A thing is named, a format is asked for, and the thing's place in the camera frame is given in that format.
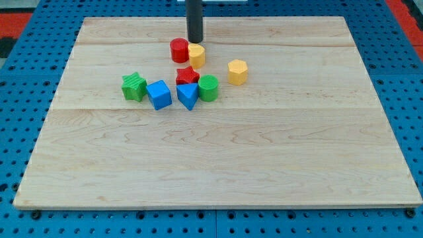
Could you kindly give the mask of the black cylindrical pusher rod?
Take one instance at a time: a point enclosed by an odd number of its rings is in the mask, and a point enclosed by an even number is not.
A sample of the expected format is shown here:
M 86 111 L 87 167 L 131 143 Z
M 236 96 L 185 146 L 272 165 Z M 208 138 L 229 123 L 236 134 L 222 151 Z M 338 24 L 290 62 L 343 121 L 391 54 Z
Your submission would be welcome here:
M 185 7 L 188 40 L 200 43 L 204 37 L 202 0 L 185 0 Z

